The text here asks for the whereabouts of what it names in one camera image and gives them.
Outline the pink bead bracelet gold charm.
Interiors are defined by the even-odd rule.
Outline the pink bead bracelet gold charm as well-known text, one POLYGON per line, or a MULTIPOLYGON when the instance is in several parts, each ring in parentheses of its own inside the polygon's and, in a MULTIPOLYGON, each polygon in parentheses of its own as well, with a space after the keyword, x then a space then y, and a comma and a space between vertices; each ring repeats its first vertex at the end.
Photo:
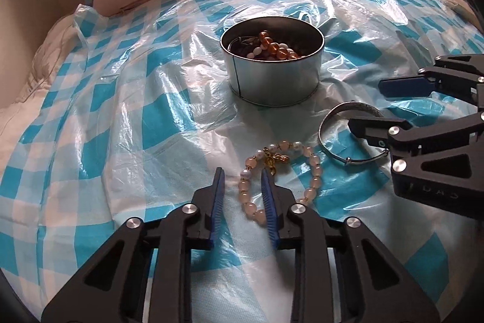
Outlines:
POLYGON ((303 190, 296 190, 295 200, 299 204, 311 205, 322 188, 323 174, 322 159, 313 147, 300 141, 282 140, 258 149, 245 160, 237 188, 241 210, 249 221, 261 227, 267 224, 266 210, 260 205, 262 197, 254 198, 252 195, 252 185, 257 183, 255 177, 258 172, 262 169, 269 170, 274 181, 282 181, 282 185, 286 187, 294 186, 295 182, 288 183, 289 174, 295 170, 294 162, 299 160, 303 163, 303 169, 309 170, 310 180, 302 184, 303 190))

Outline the blue checkered plastic sheet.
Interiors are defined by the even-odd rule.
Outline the blue checkered plastic sheet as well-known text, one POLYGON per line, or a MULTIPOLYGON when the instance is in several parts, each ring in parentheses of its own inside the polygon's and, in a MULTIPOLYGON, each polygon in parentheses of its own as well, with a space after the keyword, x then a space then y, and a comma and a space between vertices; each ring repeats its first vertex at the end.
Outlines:
POLYGON ((196 322, 287 322, 294 255, 250 221, 237 184, 270 143, 320 153, 318 125, 340 102, 366 102, 417 126, 473 112, 442 94, 390 102, 378 82, 437 55, 480 53, 483 36, 438 0, 151 0, 104 18, 78 7, 48 54, 54 79, 13 127, 1 165, 1 269, 35 317, 128 218, 164 217, 226 173, 215 249, 192 257, 196 322), (293 107, 256 107, 228 83, 221 35, 255 16, 289 16, 326 43, 318 91, 293 107))

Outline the silver bangle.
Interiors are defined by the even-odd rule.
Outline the silver bangle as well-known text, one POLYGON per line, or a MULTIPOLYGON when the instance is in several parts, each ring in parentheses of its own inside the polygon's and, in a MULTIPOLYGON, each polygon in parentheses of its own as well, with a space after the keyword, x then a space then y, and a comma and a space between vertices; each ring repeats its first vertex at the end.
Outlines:
POLYGON ((358 147, 356 151, 364 153, 361 158, 344 156, 345 153, 352 153, 352 148, 343 147, 344 143, 351 143, 354 139, 349 137, 348 120, 345 116, 364 115, 373 117, 383 117, 382 112, 376 107, 363 102, 341 102, 334 106, 318 126, 318 142, 321 151, 327 157, 340 162, 342 166, 361 166, 386 159, 390 151, 383 143, 380 153, 370 156, 364 147, 358 147))

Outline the white quilt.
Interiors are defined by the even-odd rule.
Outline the white quilt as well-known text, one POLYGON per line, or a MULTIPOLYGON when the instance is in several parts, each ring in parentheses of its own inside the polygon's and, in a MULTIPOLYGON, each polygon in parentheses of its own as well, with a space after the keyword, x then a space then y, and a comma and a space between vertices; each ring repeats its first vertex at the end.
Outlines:
POLYGON ((47 33, 31 62, 30 73, 20 93, 1 109, 1 165, 5 166, 19 138, 40 113, 53 81, 78 41, 74 16, 67 15, 47 33))

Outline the round metal tin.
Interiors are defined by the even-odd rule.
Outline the round metal tin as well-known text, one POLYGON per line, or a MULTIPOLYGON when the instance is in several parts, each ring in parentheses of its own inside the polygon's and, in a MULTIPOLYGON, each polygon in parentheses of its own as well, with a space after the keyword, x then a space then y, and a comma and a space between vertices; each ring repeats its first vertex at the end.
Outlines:
POLYGON ((325 38, 308 22, 285 16, 263 16, 235 24, 221 35, 229 83, 236 96, 264 107, 303 102, 318 88, 325 38), (295 51, 294 59, 276 54, 249 54, 259 34, 295 51))

